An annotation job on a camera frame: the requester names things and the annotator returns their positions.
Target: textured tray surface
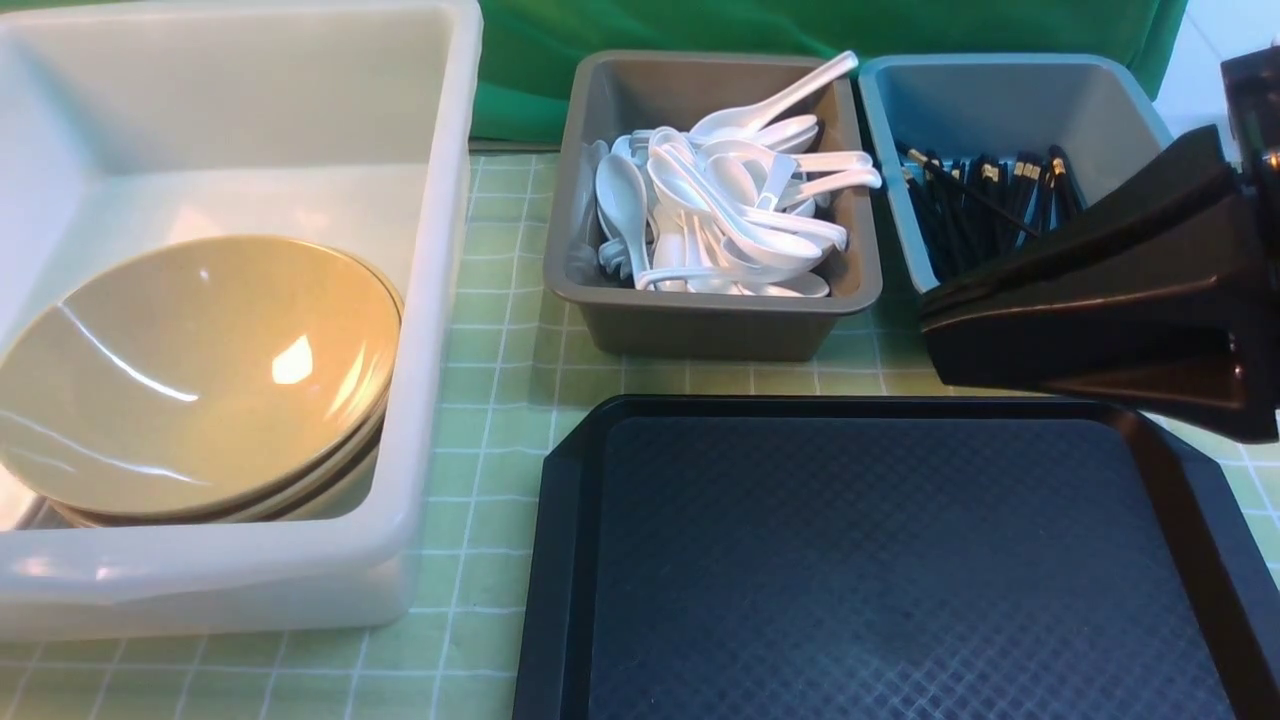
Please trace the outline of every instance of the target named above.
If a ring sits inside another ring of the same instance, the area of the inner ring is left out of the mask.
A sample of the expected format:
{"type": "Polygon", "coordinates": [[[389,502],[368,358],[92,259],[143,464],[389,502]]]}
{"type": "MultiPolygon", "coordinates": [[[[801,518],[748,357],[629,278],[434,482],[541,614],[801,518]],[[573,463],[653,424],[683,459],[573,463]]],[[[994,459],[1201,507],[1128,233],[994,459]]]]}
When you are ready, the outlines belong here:
{"type": "Polygon", "coordinates": [[[1138,470],[1084,420],[634,418],[591,717],[1231,717],[1138,470]]]}

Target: table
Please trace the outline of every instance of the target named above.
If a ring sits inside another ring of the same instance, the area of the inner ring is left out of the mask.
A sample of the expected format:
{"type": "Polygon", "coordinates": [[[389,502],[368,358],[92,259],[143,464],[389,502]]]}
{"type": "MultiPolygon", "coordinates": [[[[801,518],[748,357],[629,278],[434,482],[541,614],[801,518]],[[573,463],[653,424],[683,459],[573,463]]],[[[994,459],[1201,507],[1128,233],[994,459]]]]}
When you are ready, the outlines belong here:
{"type": "MultiPolygon", "coordinates": [[[[804,364],[618,359],[543,290],[554,155],[474,156],[413,609],[372,630],[0,646],[10,720],[499,720],[511,716],[543,456],[621,393],[970,395],[942,386],[910,282],[804,364]]],[[[1280,446],[1169,423],[1217,459],[1280,583],[1280,446]]]]}

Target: light blue container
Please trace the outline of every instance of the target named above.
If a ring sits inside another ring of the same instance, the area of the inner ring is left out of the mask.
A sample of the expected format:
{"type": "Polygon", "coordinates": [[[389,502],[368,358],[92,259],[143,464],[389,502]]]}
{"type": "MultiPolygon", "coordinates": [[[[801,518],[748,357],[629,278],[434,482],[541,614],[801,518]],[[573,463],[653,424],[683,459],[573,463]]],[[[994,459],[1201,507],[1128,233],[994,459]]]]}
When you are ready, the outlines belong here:
{"type": "Polygon", "coordinates": [[[1060,145],[1085,205],[1129,179],[1172,138],[1138,81],[1094,55],[895,55],[861,67],[858,87],[884,174],[911,283],[938,284],[893,147],[901,140],[950,161],[1012,160],[1060,145]]]}

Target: chopsticks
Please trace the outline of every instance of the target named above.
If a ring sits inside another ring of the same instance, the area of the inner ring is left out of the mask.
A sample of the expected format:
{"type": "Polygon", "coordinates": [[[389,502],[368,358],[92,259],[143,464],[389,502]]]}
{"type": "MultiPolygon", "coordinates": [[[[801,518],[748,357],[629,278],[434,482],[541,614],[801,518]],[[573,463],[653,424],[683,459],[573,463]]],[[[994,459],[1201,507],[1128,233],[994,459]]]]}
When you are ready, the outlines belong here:
{"type": "Polygon", "coordinates": [[[941,163],[931,163],[929,159],[923,152],[920,152],[919,150],[915,150],[915,149],[908,146],[902,141],[896,140],[896,141],[893,141],[893,143],[897,146],[897,151],[900,154],[906,155],[911,160],[919,163],[920,167],[927,173],[929,173],[934,178],[942,181],[942,184],[945,184],[945,186],[947,186],[947,187],[950,187],[950,188],[952,188],[952,190],[955,190],[957,192],[961,192],[961,193],[964,193],[964,195],[966,195],[969,197],[973,197],[974,200],[977,200],[978,202],[980,202],[983,206],[986,206],[992,213],[996,213],[997,215],[1000,215],[1001,218],[1004,218],[1009,223],[1014,224],[1018,229],[1025,232],[1028,234],[1028,237],[1039,237],[1039,233],[1037,233],[1036,231],[1033,231],[1030,227],[1027,225],[1027,223],[1024,223],[1023,220],[1015,218],[1012,214],[1010,214],[1007,210],[1005,210],[1000,205],[996,205],[995,202],[992,202],[992,201],[989,201],[989,200],[987,200],[986,197],[982,197],[982,196],[970,196],[969,195],[969,188],[965,187],[965,184],[963,182],[960,182],[959,179],[956,179],[951,173],[948,173],[945,169],[942,169],[942,164],[941,163]]]}
{"type": "Polygon", "coordinates": [[[940,282],[1016,251],[1084,210],[1070,161],[1057,145],[1012,163],[982,154],[943,161],[933,150],[895,141],[920,167],[904,167],[924,249],[940,282]]]}

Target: green cloth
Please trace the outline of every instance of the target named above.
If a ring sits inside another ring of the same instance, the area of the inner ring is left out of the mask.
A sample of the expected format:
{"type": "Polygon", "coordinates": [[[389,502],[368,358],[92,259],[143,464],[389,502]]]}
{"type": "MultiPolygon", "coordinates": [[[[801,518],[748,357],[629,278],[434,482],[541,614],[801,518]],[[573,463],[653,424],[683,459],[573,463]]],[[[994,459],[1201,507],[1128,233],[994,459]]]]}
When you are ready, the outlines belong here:
{"type": "Polygon", "coordinates": [[[573,70],[608,49],[863,60],[915,53],[1091,53],[1155,97],[1187,0],[480,0],[475,137],[559,142],[573,70]]]}

